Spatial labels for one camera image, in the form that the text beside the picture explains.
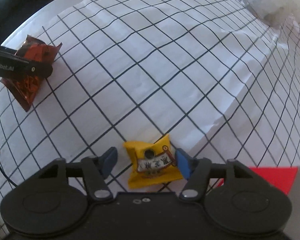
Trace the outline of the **orange brown foil snack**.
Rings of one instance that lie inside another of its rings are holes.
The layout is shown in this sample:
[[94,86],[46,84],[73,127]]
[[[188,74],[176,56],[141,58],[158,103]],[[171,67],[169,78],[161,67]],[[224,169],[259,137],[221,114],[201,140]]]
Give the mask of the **orange brown foil snack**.
[[48,45],[42,40],[28,35],[15,56],[29,62],[21,74],[16,77],[3,77],[0,82],[12,93],[19,105],[28,112],[42,81],[53,71],[52,64],[59,53],[62,44]]

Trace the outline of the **yellow snack packet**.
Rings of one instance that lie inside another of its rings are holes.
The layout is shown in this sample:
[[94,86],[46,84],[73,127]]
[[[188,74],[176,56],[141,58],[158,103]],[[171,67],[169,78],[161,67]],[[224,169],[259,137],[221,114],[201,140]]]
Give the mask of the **yellow snack packet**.
[[153,144],[127,141],[123,146],[132,162],[132,171],[128,180],[131,189],[183,179],[183,175],[177,168],[175,156],[171,152],[168,134]]

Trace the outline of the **red cardboard box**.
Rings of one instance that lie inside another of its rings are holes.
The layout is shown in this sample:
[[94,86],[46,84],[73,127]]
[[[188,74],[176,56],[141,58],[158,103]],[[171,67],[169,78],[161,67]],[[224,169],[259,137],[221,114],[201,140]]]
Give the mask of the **red cardboard box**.
[[296,179],[299,168],[294,167],[249,167],[269,184],[288,195]]

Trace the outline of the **white black checkered tablecloth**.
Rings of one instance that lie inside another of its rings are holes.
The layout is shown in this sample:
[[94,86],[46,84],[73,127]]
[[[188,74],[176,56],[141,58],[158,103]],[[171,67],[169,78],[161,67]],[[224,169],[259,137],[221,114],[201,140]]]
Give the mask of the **white black checkered tablecloth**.
[[300,167],[294,16],[272,28],[238,0],[83,0],[4,45],[27,35],[61,49],[29,111],[0,82],[0,203],[50,161],[111,146],[119,159],[106,182],[126,191],[123,143],[166,134],[216,163]]

